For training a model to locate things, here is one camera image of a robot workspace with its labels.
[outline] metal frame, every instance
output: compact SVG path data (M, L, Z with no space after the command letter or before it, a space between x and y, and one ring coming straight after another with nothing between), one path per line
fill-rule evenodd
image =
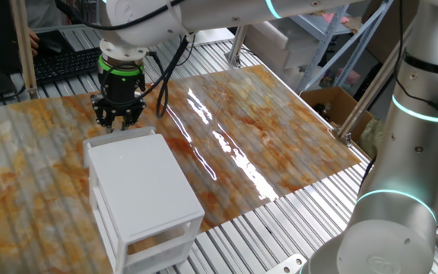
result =
M236 36L234 37L233 47L231 51L224 54L226 60L230 65L239 66L241 65L240 53L243 47L244 39L246 38L246 33L248 32L248 26L238 27L236 30Z
M335 85L340 86L342 83L344 83L351 71L353 70L354 65L356 65L357 61L361 57L361 54L366 49L367 44L370 42L376 29L385 17L386 12L388 12L392 3L393 0L384 0L383 3L379 6L378 10L371 16L371 18L361 26L359 31L355 35L353 35L352 38L350 38L349 41L347 41L346 44L315 75L314 72L320 61L322 60L322 57L325 55L325 52L327 51L333 36L339 35L340 33L346 33L345 31L339 32L338 28L342 26L341 20L344 17L344 14L346 13L349 5L344 5L336 9L335 16L332 18L331 23L327 26L325 33L322 32L322 27L315 25L313 21L306 20L302 16L292 17L293 21L295 21L297 24L307 30L311 35L320 40L316 54L312 58L312 62L310 62L310 64L306 68L306 71L297 89L297 93L299 94L302 91L309 90L314 85L314 83L316 83L321 77L325 75L325 72L327 72L327 70L331 68L331 66L349 49L349 47L352 46L352 44L362 36L359 45L349 59L341 76L335 82ZM243 46L245 36L246 26L238 27L238 31L236 32L236 36L234 39L234 47L232 50L232 52L236 54L231 55L230 53L228 53L226 55L227 61L231 65L240 65L240 50Z
M361 57L361 54L366 49L367 44L373 37L376 29L378 28L379 24L383 20L383 18L386 15L386 12L388 12L389 8L391 7L393 3L393 0L384 0L384 2L379 6L378 10L371 16L371 18L361 26L359 31L352 36L352 38L349 39L349 41L330 59L330 61L324 65L324 67L320 70L320 72L317 72L316 75L311 77L312 73L315 71L317 65L319 62L317 62L317 54L321 55L320 58L322 58L325 54L325 50L319 50L321 49L321 46L324 44L329 44L332 39L332 34L329 32L334 33L335 28L328 29L328 33L324 40L321 40L319 43L319 49L316 53L316 56L314 56L314 59L310 63L309 67L307 68L305 75L302 78L302 81L300 82L300 85L297 89L297 93L300 93L302 91L309 90L315 82L317 82L321 77L325 75L325 72L327 72L328 69L341 57L346 50L349 49L349 47L361 36L363 35L363 38L361 39L359 45L357 46L356 50L354 51L354 54L349 59L347 65L344 68L344 71L340 77L340 79L344 79L343 81L338 80L336 81L335 85L340 86L342 83L345 82L346 78L351 73L354 65L356 65L357 61Z
M404 35L404 44L406 45L407 38L409 37L411 30L414 26L412 22L408 29L405 31ZM395 68L396 61L398 59L398 51L400 48L400 42L393 49L392 53L386 60L385 64L379 71L378 75L374 78L371 85L368 87L362 98L359 100L357 105L354 107L351 114L349 114L348 119L342 125L342 127L338 130L337 136L340 140L345 141L349 139L349 135L354 127L359 122L360 118L367 111L367 108L373 102L373 99L376 95L381 91L382 86L388 81L390 75L393 73L393 69Z
M311 75L316 70L319 65L322 57L324 56L329 44L334 36L335 29L341 23L346 10L349 8L349 5L344 5L342 7L337 8L334 17L332 18L331 23L327 27L327 32L325 34L325 38L321 39L319 42L319 47L317 48L316 54L312 58L312 62L310 62L309 66L307 66L306 71L303 74L302 81L300 81L300 85L298 86L297 93L301 91L305 91L307 87L307 83L309 82Z
M20 50L21 68L27 93L31 99L37 99L37 78L33 67L30 33L28 29L27 8L24 0L10 0L13 11L14 28Z

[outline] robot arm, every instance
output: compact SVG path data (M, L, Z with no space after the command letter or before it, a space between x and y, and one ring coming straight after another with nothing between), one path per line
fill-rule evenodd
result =
M102 25L120 25L140 18L166 5L170 0L107 0L100 11ZM361 0L185 0L142 24L116 33L103 32L120 46L155 46L183 33L219 27L255 24Z
M140 70L146 47L180 34L289 17L346 5L360 0L103 0L100 23L114 26L101 31L99 60L102 93L92 97L97 122L112 131L115 117L122 128L134 125L146 107L136 88L144 91ZM123 24L154 14L140 24L116 30Z

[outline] person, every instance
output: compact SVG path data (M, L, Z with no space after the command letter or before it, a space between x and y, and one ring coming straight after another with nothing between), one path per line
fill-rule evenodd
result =
M55 0L25 0L27 7L28 27L30 28L31 52L38 55L40 38L33 31L38 27L58 27L62 25L62 13L57 8Z

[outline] shelf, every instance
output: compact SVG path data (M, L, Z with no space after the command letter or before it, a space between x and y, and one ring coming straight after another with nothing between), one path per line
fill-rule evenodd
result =
M327 23L322 16L305 14L293 16L291 19L312 34L315 38L319 40L325 39L325 34L327 33L327 27L329 26L329 23ZM346 33L351 33L351 29L348 29L343 24L339 24L334 32L334 35Z

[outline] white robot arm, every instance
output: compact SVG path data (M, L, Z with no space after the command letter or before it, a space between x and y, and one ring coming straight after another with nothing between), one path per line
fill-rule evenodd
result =
M123 30L103 31L101 71L116 63L140 64L145 47L184 32L254 24L356 1L107 0L100 16L104 26L128 23L164 5L173 5L173 11L165 9ZM422 0L416 20L376 168L363 183L348 228L321 247L301 274L430 271L438 213L438 0Z

